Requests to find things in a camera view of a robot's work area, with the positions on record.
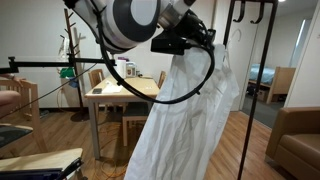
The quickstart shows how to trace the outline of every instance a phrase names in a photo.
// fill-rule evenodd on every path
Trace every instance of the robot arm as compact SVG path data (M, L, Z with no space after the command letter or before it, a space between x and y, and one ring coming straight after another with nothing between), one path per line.
M150 39L157 25L175 27L195 0L64 0L99 40L97 13L103 23L103 40L112 53L126 52Z

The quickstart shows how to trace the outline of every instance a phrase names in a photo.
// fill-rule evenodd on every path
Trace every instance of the white cloth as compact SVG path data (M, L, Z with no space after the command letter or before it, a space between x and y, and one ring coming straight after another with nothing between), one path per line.
M223 58L224 48L215 50ZM154 104L130 159L126 180L200 180L216 148L239 88L222 59L210 79L178 104ZM157 99L170 100L190 92L207 73L209 56L192 48L174 56Z

